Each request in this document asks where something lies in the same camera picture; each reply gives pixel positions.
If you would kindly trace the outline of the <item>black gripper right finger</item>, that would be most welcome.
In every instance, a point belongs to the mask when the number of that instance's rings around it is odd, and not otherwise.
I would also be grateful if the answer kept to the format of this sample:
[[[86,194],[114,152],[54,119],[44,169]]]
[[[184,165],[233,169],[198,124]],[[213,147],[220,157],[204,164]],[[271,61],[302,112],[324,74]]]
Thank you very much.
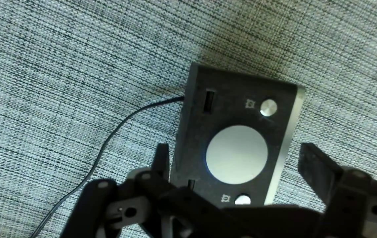
[[[328,205],[344,169],[314,143],[303,143],[298,172],[315,194]]]

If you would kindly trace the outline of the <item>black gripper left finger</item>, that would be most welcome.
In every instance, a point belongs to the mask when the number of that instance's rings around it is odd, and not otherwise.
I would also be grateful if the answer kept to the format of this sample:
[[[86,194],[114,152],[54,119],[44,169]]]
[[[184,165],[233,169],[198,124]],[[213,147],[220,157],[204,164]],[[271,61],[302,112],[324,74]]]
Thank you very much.
[[[165,143],[160,143],[156,147],[151,168],[164,180],[169,177],[169,147]]]

